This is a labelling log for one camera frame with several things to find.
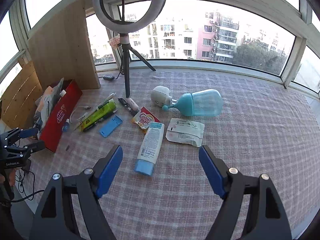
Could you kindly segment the large wooden board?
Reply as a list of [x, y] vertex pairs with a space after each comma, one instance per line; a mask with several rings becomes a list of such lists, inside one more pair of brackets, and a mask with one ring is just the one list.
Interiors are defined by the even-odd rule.
[[28, 40], [28, 50], [43, 89], [61, 79], [80, 89], [98, 89], [100, 81], [90, 48], [85, 0], [55, 14]]

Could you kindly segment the white round plug device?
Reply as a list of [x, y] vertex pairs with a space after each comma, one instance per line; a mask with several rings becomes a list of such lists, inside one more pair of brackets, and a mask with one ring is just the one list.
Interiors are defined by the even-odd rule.
[[177, 100], [172, 98], [171, 90], [164, 86], [157, 86], [152, 90], [151, 101], [158, 107], [163, 107], [164, 105], [170, 106], [177, 102]]

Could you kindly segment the pink cosmetic tube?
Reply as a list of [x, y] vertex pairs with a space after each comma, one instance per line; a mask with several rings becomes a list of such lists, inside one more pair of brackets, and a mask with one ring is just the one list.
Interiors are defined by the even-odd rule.
[[126, 98], [125, 100], [128, 103], [128, 105], [131, 107], [132, 110], [137, 111], [137, 112], [140, 110], [140, 107], [135, 103], [135, 101], [133, 99]]

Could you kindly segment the small green white tube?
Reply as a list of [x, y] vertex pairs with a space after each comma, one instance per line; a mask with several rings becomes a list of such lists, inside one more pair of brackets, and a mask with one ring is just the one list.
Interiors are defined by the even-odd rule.
[[105, 102], [103, 102], [102, 104], [100, 104], [99, 106], [97, 106], [97, 111], [102, 109], [104, 106], [106, 106], [108, 103], [110, 102], [114, 102], [113, 99], [110, 99], [110, 100], [106, 100]]

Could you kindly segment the small pine wood panel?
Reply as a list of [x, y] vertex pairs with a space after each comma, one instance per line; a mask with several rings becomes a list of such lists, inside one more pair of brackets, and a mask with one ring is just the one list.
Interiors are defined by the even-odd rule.
[[35, 72], [33, 62], [22, 66], [1, 97], [2, 121], [9, 128], [27, 129], [33, 125], [36, 100], [43, 94], [43, 89]]

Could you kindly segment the white plastic sachet packet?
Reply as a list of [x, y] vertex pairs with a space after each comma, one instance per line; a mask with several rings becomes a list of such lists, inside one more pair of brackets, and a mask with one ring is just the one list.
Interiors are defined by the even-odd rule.
[[170, 142], [201, 147], [204, 135], [204, 124], [187, 119], [172, 118], [166, 132]]

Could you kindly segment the orange tissue pack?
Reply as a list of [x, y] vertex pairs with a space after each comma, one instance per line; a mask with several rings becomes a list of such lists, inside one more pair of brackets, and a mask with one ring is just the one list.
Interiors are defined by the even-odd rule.
[[36, 100], [37, 108], [34, 114], [34, 120], [41, 118], [42, 120], [47, 120], [49, 117], [49, 112], [52, 107], [52, 94], [53, 88], [48, 86], [43, 95]]

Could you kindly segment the white blue lotion tube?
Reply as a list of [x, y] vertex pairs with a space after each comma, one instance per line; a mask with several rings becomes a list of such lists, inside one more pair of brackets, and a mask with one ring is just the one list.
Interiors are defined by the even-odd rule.
[[164, 135], [164, 124], [152, 122], [144, 136], [139, 149], [134, 171], [152, 176], [161, 149]]

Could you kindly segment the black gel pen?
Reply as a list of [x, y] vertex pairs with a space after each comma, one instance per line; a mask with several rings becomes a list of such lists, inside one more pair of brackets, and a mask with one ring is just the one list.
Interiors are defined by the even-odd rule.
[[118, 101], [132, 116], [137, 114], [137, 112], [133, 110], [123, 98], [118, 98]]

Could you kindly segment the coffee mate creamer packet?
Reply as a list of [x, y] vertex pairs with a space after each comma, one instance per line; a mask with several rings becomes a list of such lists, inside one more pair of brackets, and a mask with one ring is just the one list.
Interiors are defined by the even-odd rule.
[[144, 134], [152, 122], [160, 122], [160, 120], [145, 107], [142, 107], [131, 121], [137, 124]]

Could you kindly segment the red cardboard box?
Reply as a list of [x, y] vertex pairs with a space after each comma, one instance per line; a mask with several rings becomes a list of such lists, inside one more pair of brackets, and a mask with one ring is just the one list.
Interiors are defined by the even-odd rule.
[[75, 80], [63, 82], [62, 89], [66, 94], [56, 103], [51, 111], [48, 121], [41, 129], [40, 140], [44, 141], [46, 149], [56, 152], [59, 144], [62, 128], [82, 96], [82, 91]]

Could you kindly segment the small blue cap bottle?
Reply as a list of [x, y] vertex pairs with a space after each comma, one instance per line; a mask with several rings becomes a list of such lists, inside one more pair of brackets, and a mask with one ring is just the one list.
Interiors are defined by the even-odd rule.
[[70, 127], [70, 120], [67, 118], [65, 123], [64, 123], [64, 125], [63, 125], [63, 127], [62, 127], [62, 131], [63, 132], [67, 132], [69, 127]]

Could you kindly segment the black tripod stand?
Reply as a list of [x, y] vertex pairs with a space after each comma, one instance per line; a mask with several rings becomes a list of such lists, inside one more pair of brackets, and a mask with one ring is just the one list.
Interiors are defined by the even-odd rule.
[[125, 79], [125, 94], [126, 98], [130, 97], [130, 51], [136, 55], [147, 67], [149, 67], [152, 71], [156, 71], [156, 69], [144, 58], [138, 51], [131, 47], [129, 42], [129, 35], [128, 34], [119, 34], [120, 35], [120, 44], [123, 51], [123, 71], [124, 71], [124, 79]]

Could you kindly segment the blue baby bottle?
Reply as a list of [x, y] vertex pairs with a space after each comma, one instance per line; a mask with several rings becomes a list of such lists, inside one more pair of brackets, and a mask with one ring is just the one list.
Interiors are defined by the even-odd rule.
[[195, 93], [185, 93], [178, 101], [170, 106], [164, 105], [162, 109], [178, 109], [183, 116], [218, 116], [223, 107], [220, 93], [214, 89], [207, 89]]

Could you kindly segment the blue phone case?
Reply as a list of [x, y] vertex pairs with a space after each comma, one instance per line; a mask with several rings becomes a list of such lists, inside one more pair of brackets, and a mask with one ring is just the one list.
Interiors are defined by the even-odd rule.
[[107, 138], [117, 127], [119, 127], [123, 123], [123, 120], [115, 115], [113, 116], [110, 121], [105, 124], [100, 130], [99, 133], [104, 138]]

